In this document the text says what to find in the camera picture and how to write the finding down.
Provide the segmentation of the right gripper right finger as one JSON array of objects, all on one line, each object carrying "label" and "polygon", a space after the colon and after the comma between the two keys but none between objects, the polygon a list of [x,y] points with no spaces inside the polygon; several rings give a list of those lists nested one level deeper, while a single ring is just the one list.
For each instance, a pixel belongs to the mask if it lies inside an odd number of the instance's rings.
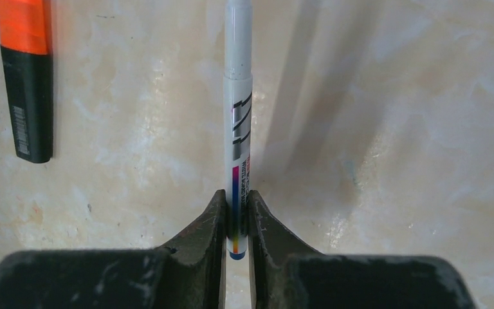
[{"label": "right gripper right finger", "polygon": [[464,279],[436,256],[323,254],[248,196],[253,308],[474,308]]}]

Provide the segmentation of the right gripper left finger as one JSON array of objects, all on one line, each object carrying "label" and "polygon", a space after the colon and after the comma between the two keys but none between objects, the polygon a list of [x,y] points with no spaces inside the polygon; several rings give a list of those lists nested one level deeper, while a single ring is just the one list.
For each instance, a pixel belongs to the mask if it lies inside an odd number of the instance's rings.
[{"label": "right gripper left finger", "polygon": [[226,200],[154,248],[24,250],[0,262],[0,308],[223,308]]}]

